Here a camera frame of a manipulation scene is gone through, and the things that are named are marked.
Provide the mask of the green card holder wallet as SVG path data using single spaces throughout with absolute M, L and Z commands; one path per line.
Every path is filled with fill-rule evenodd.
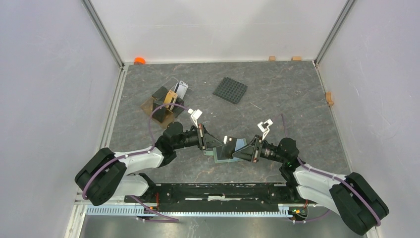
M 238 162 L 242 159 L 234 157 L 233 153 L 245 145 L 246 139 L 244 138 L 238 139 L 236 137 L 225 136 L 221 146 L 205 150 L 204 155 L 213 157 L 216 164 Z

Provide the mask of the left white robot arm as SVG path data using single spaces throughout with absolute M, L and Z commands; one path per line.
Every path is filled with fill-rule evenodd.
M 82 198 L 99 206 L 112 197 L 134 195 L 150 202 L 156 189 L 145 176 L 135 173 L 168 165 L 177 156 L 178 149 L 197 147 L 205 151 L 222 146 L 222 140 L 211 135 L 203 124 L 184 130 L 179 122 L 171 122 L 157 141 L 146 149 L 113 152 L 100 149 L 75 176 L 82 190 Z

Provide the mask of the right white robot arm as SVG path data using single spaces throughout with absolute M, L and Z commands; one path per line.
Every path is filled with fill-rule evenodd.
M 358 235 L 380 226 L 381 220 L 389 215 L 388 206 L 361 174 L 333 174 L 303 162 L 297 143 L 291 138 L 282 138 L 274 145 L 255 136 L 233 151 L 232 156 L 253 163 L 260 158 L 280 162 L 279 171 L 286 180 L 286 196 L 290 201 L 313 201 L 339 215 Z

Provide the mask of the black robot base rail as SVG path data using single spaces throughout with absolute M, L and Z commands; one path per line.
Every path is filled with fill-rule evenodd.
M 285 183 L 161 183 L 138 198 L 160 212 L 274 212 L 279 204 L 306 204 Z

